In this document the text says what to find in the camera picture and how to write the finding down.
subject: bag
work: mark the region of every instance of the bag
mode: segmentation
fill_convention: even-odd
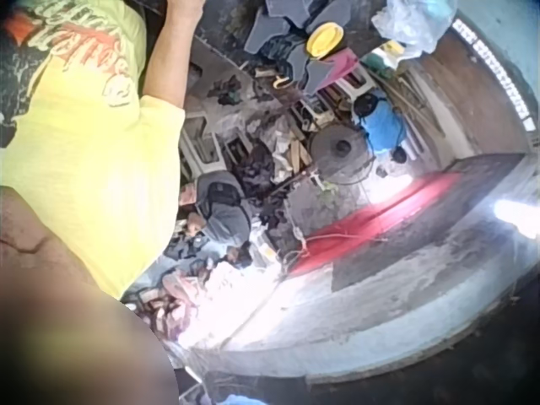
[[[251,219],[247,214],[246,210],[242,206],[242,196],[238,189],[229,183],[222,183],[220,181],[215,181],[210,184],[208,187],[208,212],[205,217],[206,220],[212,216],[212,208],[215,203],[228,205],[229,207],[239,208],[248,223],[249,229],[251,229]]]
[[[371,21],[383,38],[432,53],[456,11],[457,0],[388,0]]]

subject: gray shirt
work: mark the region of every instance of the gray shirt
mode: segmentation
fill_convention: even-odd
[[[210,214],[208,188],[214,182],[234,186],[241,197],[241,207],[214,202]],[[240,183],[228,171],[214,171],[197,178],[197,211],[207,219],[202,232],[212,241],[224,246],[240,247],[249,240],[251,233],[251,210]]]

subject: blue cloth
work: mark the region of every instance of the blue cloth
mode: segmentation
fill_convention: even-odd
[[[219,405],[266,405],[266,403],[256,399],[230,395],[225,402],[221,402]]]
[[[386,93],[380,89],[370,92],[380,99],[387,99]],[[394,112],[387,100],[379,100],[375,111],[362,120],[353,111],[353,122],[357,126],[362,126],[368,133],[370,146],[375,154],[384,154],[395,149],[407,135],[403,117]]]

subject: wooden plank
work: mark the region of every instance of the wooden plank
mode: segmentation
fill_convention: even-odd
[[[313,162],[313,159],[311,158],[310,153],[307,151],[305,146],[300,143],[300,158],[302,159],[302,162],[304,162],[304,165],[309,166]]]
[[[290,144],[290,164],[293,166],[293,173],[300,173],[300,141],[295,139]]]

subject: plastic bag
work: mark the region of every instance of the plastic bag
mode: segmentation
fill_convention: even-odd
[[[432,53],[456,11],[457,0],[388,0],[371,21],[384,38]]]

